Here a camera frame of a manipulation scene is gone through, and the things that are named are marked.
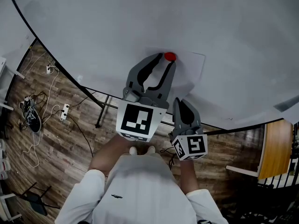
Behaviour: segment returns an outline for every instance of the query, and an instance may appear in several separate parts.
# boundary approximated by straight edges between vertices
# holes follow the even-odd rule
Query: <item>person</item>
[[[137,155],[133,144],[117,134],[102,147],[74,185],[56,224],[228,223],[209,191],[199,190],[192,160],[180,161],[179,187],[154,146]]]

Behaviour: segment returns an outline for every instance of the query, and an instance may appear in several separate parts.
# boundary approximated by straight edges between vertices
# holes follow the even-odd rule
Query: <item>floor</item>
[[[33,46],[32,51],[31,64],[45,52],[39,43]],[[31,52],[28,53],[20,72],[24,70],[30,58]],[[14,107],[14,111],[9,114],[9,121],[14,127],[12,130],[7,130],[9,140],[7,140],[6,156],[11,163],[11,171],[8,173],[9,178],[6,180],[6,184],[11,190],[19,193],[22,193],[34,182],[37,182],[37,187],[41,189],[52,186],[43,200],[49,205],[62,207],[73,185],[80,182],[87,171],[91,160],[86,140],[71,119],[60,121],[58,112],[43,125],[40,144],[36,146],[39,166],[32,168],[22,156],[22,151],[27,151],[33,143],[32,132],[30,128],[24,131],[19,130],[19,123],[24,121],[19,103],[25,96],[31,94],[38,94],[41,91],[48,94],[52,81],[57,75],[56,71],[51,75],[46,73],[48,59],[52,60],[46,53],[34,64],[25,79],[19,77],[15,79],[10,91],[8,104]],[[106,98],[106,95],[101,93],[95,93],[94,96],[101,101]],[[60,105],[61,108],[65,103],[71,106],[76,105],[85,97],[84,93],[60,72],[53,83],[49,105],[44,116],[50,114],[54,105]],[[108,102],[117,105],[118,99],[110,98]],[[53,113],[58,109],[57,106],[54,107]],[[100,111],[101,108],[97,104],[86,99],[80,105],[71,108],[69,112],[84,132],[93,153],[97,152],[116,134],[117,110],[105,108],[100,122],[101,127],[95,128],[94,124]],[[165,117],[164,120],[170,121],[171,117]],[[172,129],[171,126],[160,125],[149,144],[154,145],[157,152],[170,147],[168,133]],[[209,126],[204,126],[204,129],[205,131],[215,130]],[[38,136],[35,136],[35,141],[38,142]],[[144,152],[149,144],[138,143],[138,152]],[[208,136],[208,154],[194,161],[195,169],[199,187],[211,192],[219,208],[232,205],[235,202],[236,191],[244,188],[250,182],[255,182],[252,177],[226,170],[225,166],[232,165],[256,171],[262,144],[263,127],[246,132]],[[161,155],[168,163],[171,154],[162,153]],[[31,165],[37,164],[33,148],[29,155],[25,153],[24,156]],[[177,159],[174,162],[172,172],[176,180],[179,181],[179,162]],[[14,208],[23,215],[24,223],[53,223],[59,212],[57,209],[47,208],[48,216],[45,217],[34,212],[28,202],[18,198],[15,198],[14,201]]]

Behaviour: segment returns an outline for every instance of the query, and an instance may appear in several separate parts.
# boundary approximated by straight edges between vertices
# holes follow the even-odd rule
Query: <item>small red object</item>
[[[174,53],[172,53],[172,52],[166,52],[165,54],[164,54],[164,57],[165,57],[165,59],[167,60],[167,61],[170,61],[170,62],[173,62],[173,61],[175,61],[177,58],[176,58],[176,55],[174,54]]]

